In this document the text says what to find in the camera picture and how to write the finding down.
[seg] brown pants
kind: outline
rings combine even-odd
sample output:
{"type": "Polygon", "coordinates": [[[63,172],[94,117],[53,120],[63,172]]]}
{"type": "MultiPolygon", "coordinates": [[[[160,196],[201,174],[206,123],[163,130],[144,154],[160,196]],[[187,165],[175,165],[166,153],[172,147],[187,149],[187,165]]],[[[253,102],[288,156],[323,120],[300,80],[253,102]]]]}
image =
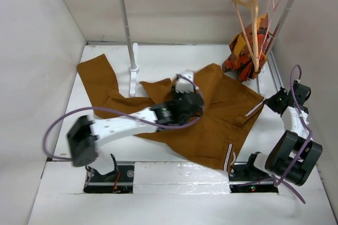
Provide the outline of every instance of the brown pants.
{"type": "MultiPolygon", "coordinates": [[[[103,54],[80,63],[78,72],[93,106],[134,113],[145,107],[171,100],[170,79],[140,82],[149,97],[125,98],[118,90],[116,75],[103,54]]],[[[262,107],[249,117],[245,114],[263,97],[223,74],[219,65],[211,64],[194,75],[204,98],[204,114],[193,126],[164,132],[140,134],[138,137],[166,143],[188,160],[210,168],[229,171],[233,155],[238,156],[262,107]]],[[[101,118],[117,115],[95,111],[101,118]]]]}

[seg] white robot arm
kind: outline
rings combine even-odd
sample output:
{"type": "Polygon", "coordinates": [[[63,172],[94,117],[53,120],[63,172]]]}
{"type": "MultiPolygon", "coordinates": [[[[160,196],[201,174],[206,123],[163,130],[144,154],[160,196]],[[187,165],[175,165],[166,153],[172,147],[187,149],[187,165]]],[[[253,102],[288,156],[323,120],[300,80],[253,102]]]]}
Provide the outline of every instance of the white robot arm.
{"type": "Polygon", "coordinates": [[[301,152],[297,162],[287,172],[285,180],[296,185],[303,185],[316,165],[323,149],[312,138],[307,140],[309,137],[309,132],[306,129],[308,125],[308,109],[304,107],[304,103],[310,97],[311,90],[309,87],[298,83],[298,81],[294,82],[293,89],[296,100],[300,105],[301,113],[298,112],[292,95],[290,92],[287,94],[285,89],[281,89],[274,96],[267,99],[265,104],[281,115],[285,132],[269,155],[257,152],[251,155],[251,161],[253,161],[255,168],[269,175],[281,177],[292,162],[293,155],[301,152]],[[300,151],[305,142],[307,142],[306,148],[304,151],[300,151]]]}
{"type": "Polygon", "coordinates": [[[89,120],[88,116],[79,117],[67,133],[73,166],[88,166],[109,178],[116,174],[116,162],[113,155],[105,158],[100,151],[102,146],[130,135],[188,126],[191,117],[202,115],[204,104],[202,96],[195,92],[198,87],[194,86],[193,76],[193,72],[177,76],[172,87],[172,101],[116,118],[89,120]]]}

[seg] white platform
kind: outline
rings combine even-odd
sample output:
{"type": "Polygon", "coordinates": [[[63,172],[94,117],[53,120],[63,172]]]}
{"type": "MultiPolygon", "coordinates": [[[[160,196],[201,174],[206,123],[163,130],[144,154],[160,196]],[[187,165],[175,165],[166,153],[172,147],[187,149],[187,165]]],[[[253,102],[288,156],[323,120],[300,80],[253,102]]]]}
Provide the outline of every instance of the white platform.
{"type": "MultiPolygon", "coordinates": [[[[210,63],[221,64],[229,55],[227,45],[140,45],[138,62],[140,72],[138,81],[159,81],[164,78],[174,78],[176,73],[184,70],[199,70],[210,63]]],[[[119,90],[122,95],[128,97],[130,65],[126,46],[102,45],[86,46],[81,62],[93,59],[105,54],[113,67],[119,83],[119,90]]],[[[276,92],[268,64],[265,71],[260,74],[261,92],[270,97],[276,92]]],[[[257,92],[256,80],[245,82],[249,88],[257,92]]],[[[143,87],[138,84],[136,96],[147,96],[143,87]]],[[[77,74],[67,112],[74,109],[90,106],[89,98],[77,74]]],[[[68,144],[65,138],[75,120],[81,116],[90,114],[92,111],[84,111],[72,115],[63,121],[55,155],[69,157],[68,144]]],[[[250,132],[244,147],[237,158],[237,161],[246,161],[249,155],[255,151],[269,152],[279,136],[284,133],[283,122],[278,114],[273,113],[269,108],[264,108],[250,132]]],[[[140,162],[180,162],[187,161],[173,152],[166,144],[141,139],[135,136],[116,140],[105,146],[107,153],[113,153],[118,161],[140,161],[140,162]]]]}
{"type": "MultiPolygon", "coordinates": [[[[117,74],[120,92],[127,95],[126,47],[87,46],[82,61],[102,53],[117,74]]],[[[221,63],[228,54],[226,45],[140,46],[139,80],[157,81],[186,69],[198,70],[209,63],[221,63]]],[[[274,94],[269,69],[260,77],[267,97],[274,94]]],[[[256,81],[246,85],[257,90],[256,81]]],[[[136,95],[146,94],[139,86],[136,95]]],[[[77,76],[67,111],[88,105],[88,97],[77,76]]],[[[68,155],[64,136],[78,116],[63,122],[55,154],[68,155]]],[[[238,161],[246,161],[255,151],[269,153],[283,132],[279,116],[265,108],[238,161]]],[[[303,205],[284,186],[279,187],[279,194],[230,194],[225,172],[182,162],[185,159],[166,145],[129,137],[105,147],[106,152],[114,153],[118,160],[141,161],[135,164],[134,193],[85,194],[84,168],[74,168],[70,162],[47,162],[29,225],[336,224],[316,169],[302,187],[297,187],[307,202],[303,205]]]]}
{"type": "Polygon", "coordinates": [[[47,163],[29,225],[336,224],[316,170],[297,188],[306,205],[284,186],[228,194],[224,175],[191,163],[137,163],[134,194],[85,194],[83,181],[83,168],[47,163]]]}

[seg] clothes hanger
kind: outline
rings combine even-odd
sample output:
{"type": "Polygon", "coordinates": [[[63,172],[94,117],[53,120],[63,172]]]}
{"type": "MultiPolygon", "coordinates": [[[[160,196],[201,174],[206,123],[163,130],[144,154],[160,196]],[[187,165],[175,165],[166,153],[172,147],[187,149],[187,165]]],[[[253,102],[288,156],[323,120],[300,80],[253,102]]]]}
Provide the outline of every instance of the clothes hanger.
{"type": "Polygon", "coordinates": [[[253,65],[255,66],[255,72],[257,72],[258,69],[259,69],[259,53],[258,53],[258,38],[257,38],[258,1],[257,0],[249,0],[247,2],[244,2],[242,0],[232,0],[232,1],[235,3],[236,11],[237,11],[239,21],[240,21],[240,24],[241,24],[241,27],[242,27],[245,42],[248,45],[249,53],[250,53],[250,56],[252,58],[253,65]],[[252,28],[252,40],[253,40],[253,43],[252,43],[253,52],[251,50],[251,46],[249,44],[249,40],[248,40],[247,34],[245,32],[245,28],[244,28],[243,21],[242,21],[242,18],[240,16],[237,4],[250,9],[251,25],[252,25],[251,28],[252,28]]]}

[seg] rack pole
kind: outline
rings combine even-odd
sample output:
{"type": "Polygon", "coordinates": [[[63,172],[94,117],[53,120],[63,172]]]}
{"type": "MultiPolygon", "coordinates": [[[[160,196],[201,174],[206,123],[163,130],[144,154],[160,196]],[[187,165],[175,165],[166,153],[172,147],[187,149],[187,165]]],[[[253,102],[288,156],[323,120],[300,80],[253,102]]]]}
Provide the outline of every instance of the rack pole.
{"type": "Polygon", "coordinates": [[[271,37],[269,43],[268,43],[268,46],[266,47],[266,50],[265,50],[265,55],[268,57],[269,56],[269,53],[270,51],[272,50],[273,46],[274,46],[274,43],[275,43],[275,38],[278,37],[278,34],[280,32],[280,29],[281,27],[283,26],[284,22],[285,22],[285,19],[287,17],[287,15],[289,14],[289,11],[292,7],[292,4],[295,0],[288,0],[286,5],[285,5],[285,8],[279,18],[279,21],[276,25],[276,28],[275,28],[275,31],[273,33],[273,36],[271,37]]]}
{"type": "Polygon", "coordinates": [[[120,1],[121,11],[122,11],[123,25],[124,25],[124,29],[125,29],[128,52],[129,52],[129,57],[130,57],[130,70],[133,71],[133,70],[138,69],[138,66],[135,62],[133,44],[132,44],[132,40],[130,38],[130,30],[129,30],[127,12],[126,12],[126,5],[125,5],[125,0],[119,0],[119,1],[120,1]]]}

